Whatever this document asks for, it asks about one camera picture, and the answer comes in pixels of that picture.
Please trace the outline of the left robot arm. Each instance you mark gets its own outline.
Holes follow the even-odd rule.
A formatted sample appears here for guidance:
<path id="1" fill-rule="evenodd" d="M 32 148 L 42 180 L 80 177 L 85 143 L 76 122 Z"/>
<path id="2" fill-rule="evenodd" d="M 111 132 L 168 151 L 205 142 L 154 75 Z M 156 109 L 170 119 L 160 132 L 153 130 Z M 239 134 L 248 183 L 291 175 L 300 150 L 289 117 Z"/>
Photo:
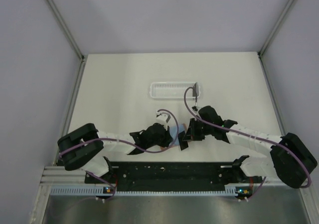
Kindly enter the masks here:
<path id="1" fill-rule="evenodd" d="M 113 177 L 106 153 L 160 153 L 174 145 L 178 131 L 177 126 L 156 122 L 145 130 L 119 135 L 101 132 L 94 124 L 88 123 L 58 140 L 59 157 L 65 170 L 84 170 L 106 183 Z"/>

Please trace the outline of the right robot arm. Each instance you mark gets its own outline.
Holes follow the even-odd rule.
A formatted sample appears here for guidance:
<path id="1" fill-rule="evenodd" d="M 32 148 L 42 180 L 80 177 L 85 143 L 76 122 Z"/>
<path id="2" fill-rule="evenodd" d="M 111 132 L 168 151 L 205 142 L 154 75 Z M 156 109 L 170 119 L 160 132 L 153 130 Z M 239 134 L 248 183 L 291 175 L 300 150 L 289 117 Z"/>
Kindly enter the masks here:
<path id="1" fill-rule="evenodd" d="M 307 188 L 318 162 L 293 134 L 271 135 L 223 119 L 211 106 L 187 107 L 192 115 L 187 138 L 212 141 L 213 161 L 238 162 L 232 171 L 238 182 L 249 177 L 276 178 L 291 188 Z"/>

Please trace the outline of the black credit card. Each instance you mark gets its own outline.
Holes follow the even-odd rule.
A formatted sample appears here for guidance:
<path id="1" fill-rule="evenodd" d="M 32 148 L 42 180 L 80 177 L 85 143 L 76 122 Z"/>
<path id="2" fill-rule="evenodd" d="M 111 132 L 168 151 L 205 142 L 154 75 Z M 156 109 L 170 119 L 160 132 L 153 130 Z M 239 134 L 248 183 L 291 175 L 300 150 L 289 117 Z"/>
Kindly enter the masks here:
<path id="1" fill-rule="evenodd" d="M 185 132 L 181 132 L 179 135 L 178 135 L 178 141 L 179 141 L 179 147 L 180 147 L 180 150 L 183 151 L 185 149 L 188 148 L 188 142 L 183 140 L 185 137 Z"/>

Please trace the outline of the brown leather card holder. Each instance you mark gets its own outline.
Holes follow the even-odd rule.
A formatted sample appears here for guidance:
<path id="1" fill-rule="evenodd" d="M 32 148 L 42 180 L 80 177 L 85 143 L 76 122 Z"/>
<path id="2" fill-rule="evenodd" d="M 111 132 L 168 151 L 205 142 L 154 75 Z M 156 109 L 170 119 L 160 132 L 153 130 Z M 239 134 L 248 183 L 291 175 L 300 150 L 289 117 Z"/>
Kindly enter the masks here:
<path id="1" fill-rule="evenodd" d="M 186 125 L 183 123 L 183 124 L 179 124 L 178 127 L 177 126 L 172 126 L 172 127 L 169 128 L 169 133 L 170 133 L 170 135 L 171 135 L 173 140 L 176 138 L 177 131 L 178 131 L 178 135 L 179 135 L 179 133 L 181 133 L 183 131 L 186 132 Z M 169 145 L 169 147 L 172 147 L 172 148 L 173 147 L 178 147 L 180 149 L 178 138 L 177 138 L 177 140 L 175 142 L 172 142 Z"/>

